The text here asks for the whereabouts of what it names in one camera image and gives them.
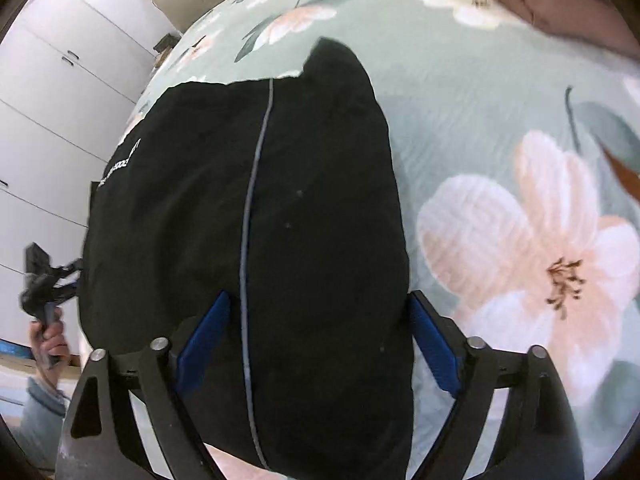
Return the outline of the left forearm blue sleeve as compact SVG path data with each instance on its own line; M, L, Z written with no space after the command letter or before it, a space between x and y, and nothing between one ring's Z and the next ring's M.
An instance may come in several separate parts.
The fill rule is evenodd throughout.
M35 377L29 378L26 392L21 423L11 434L32 466L53 474L66 416L65 398Z

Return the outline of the left hand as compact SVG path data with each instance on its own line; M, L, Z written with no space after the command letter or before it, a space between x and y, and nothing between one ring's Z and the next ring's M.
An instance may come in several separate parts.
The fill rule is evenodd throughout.
M70 362L70 347L64 333L62 310L55 307L52 313L52 322L47 326L34 318L28 334L36 362L46 372L59 373Z

